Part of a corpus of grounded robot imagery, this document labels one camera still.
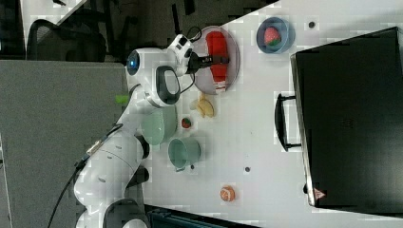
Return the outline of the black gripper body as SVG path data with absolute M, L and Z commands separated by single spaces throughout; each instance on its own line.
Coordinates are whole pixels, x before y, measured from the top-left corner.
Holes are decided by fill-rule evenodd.
M 213 64 L 212 56 L 200 57 L 197 53 L 192 52 L 188 61 L 188 73 L 194 74 L 200 68 L 211 67 Z

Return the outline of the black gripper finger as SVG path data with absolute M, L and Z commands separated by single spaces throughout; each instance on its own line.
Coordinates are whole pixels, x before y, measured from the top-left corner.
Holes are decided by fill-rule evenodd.
M 212 57 L 212 64 L 213 65 L 227 65 L 230 62 L 228 57 L 223 56 L 213 56 Z

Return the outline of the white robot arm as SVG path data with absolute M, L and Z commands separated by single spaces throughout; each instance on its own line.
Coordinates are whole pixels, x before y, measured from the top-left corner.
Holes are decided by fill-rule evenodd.
M 193 42 L 179 34 L 164 49 L 143 47 L 127 57 L 126 72 L 138 82 L 114 127 L 93 144 L 76 166 L 74 195 L 85 206 L 75 228 L 148 228 L 148 219 L 125 190 L 144 158 L 137 135 L 144 117 L 174 105 L 182 94 L 179 78 L 201 68 L 230 62 L 221 50 L 200 56 Z

